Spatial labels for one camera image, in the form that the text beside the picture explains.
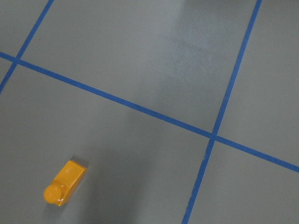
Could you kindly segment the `orange trapezoid block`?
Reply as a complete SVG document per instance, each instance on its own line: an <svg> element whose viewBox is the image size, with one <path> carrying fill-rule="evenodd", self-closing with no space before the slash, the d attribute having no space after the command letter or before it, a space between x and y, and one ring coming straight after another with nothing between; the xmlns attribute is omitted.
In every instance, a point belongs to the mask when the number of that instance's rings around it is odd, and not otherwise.
<svg viewBox="0 0 299 224"><path fill-rule="evenodd" d="M76 161L68 161L43 192L44 200L49 204L63 206L68 203L83 180L87 168Z"/></svg>

